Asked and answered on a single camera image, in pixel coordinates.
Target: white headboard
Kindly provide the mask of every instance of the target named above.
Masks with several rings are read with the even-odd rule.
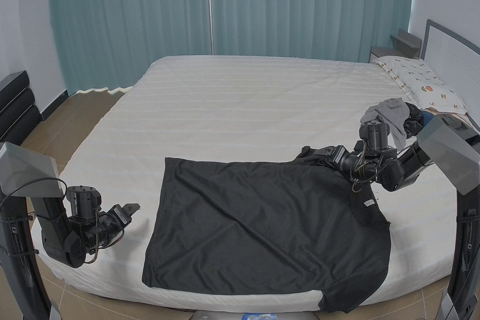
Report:
[[[480,124],[480,48],[428,19],[420,57],[463,99],[474,124]]]

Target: bed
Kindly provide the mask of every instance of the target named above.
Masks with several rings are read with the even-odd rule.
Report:
[[[438,40],[436,31],[426,36],[426,61],[434,57],[429,50]],[[446,44],[444,51],[449,52]],[[467,49],[455,56],[461,58]],[[475,65],[480,65],[480,50],[477,55]],[[444,58],[443,67],[451,62]],[[472,105],[474,96],[457,92]],[[123,240],[101,251],[95,263],[78,269],[46,256],[37,222],[33,242],[57,277],[108,298],[192,310],[316,311],[321,291],[209,295],[142,284],[164,158],[278,162],[290,161],[304,145],[352,148],[365,110],[389,97],[408,101],[375,64],[254,56],[160,59],[101,119],[62,173],[69,185],[96,187],[104,208],[141,205]],[[436,166],[398,192],[389,193],[377,184],[372,189],[391,222],[392,250],[387,278],[363,304],[399,297],[448,275],[455,243],[455,189]]]

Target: gray cloth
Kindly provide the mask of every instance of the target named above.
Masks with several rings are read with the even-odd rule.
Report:
[[[369,121],[379,121],[387,123],[390,127],[390,133],[393,137],[395,146],[400,151],[405,148],[405,140],[407,134],[403,124],[410,116],[410,109],[408,105],[400,98],[383,100],[381,103],[371,106],[367,109],[363,117],[360,119],[360,124]]]

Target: robotic arm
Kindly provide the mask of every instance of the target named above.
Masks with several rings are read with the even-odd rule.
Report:
[[[437,115],[398,156],[388,146],[388,133],[386,123],[364,124],[353,152],[338,145],[314,154],[350,180],[353,191],[372,182],[397,191],[413,184],[429,165],[440,168],[457,189],[457,228],[452,275],[437,320],[468,320],[480,278],[480,136],[451,115]]]
[[[60,319],[43,285],[28,221],[30,197],[42,227],[47,255],[72,268],[93,263],[99,250],[123,237],[138,204],[115,204],[101,211],[100,193],[89,186],[70,186],[63,193],[55,161],[11,143],[0,143],[0,264],[25,320]],[[72,215],[67,217],[66,198]],[[85,261],[87,254],[94,255]]]

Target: white pillow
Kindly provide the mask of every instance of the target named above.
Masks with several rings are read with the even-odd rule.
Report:
[[[383,56],[374,59],[420,109],[465,114],[463,100],[422,59]]]

